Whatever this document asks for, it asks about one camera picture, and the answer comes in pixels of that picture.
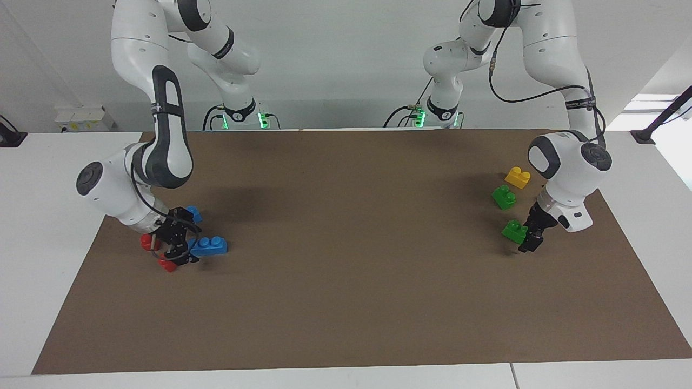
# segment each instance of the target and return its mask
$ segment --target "brown mat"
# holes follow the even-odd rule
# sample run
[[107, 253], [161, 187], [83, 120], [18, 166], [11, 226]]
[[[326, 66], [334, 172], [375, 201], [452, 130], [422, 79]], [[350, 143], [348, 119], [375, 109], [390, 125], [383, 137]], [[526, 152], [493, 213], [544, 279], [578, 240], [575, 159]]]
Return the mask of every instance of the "brown mat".
[[168, 274], [106, 218], [34, 374], [692, 357], [600, 194], [533, 255], [500, 235], [538, 133], [190, 134], [157, 193], [231, 251]]

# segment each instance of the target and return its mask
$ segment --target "green light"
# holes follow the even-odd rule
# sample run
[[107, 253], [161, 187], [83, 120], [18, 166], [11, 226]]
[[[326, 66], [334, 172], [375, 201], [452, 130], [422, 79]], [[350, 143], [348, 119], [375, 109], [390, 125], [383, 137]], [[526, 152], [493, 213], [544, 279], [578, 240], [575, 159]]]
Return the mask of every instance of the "green light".
[[257, 112], [257, 117], [259, 118], [259, 126], [262, 129], [269, 127], [269, 121], [266, 119], [266, 116], [262, 112]]
[[425, 125], [426, 122], [426, 112], [423, 109], [419, 109], [416, 120], [413, 121], [413, 125], [420, 128]]

